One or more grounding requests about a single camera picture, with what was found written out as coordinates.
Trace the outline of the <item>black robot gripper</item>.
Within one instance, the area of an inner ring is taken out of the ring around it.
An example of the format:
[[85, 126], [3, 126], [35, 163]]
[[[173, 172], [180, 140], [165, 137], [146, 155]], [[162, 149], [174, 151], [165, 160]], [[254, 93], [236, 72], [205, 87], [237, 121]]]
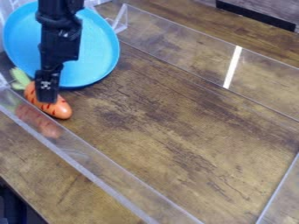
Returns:
[[41, 25], [41, 69], [34, 74], [38, 102], [54, 103], [58, 97], [61, 72], [54, 70], [79, 56], [82, 22], [75, 13], [83, 0], [37, 0], [35, 21]]

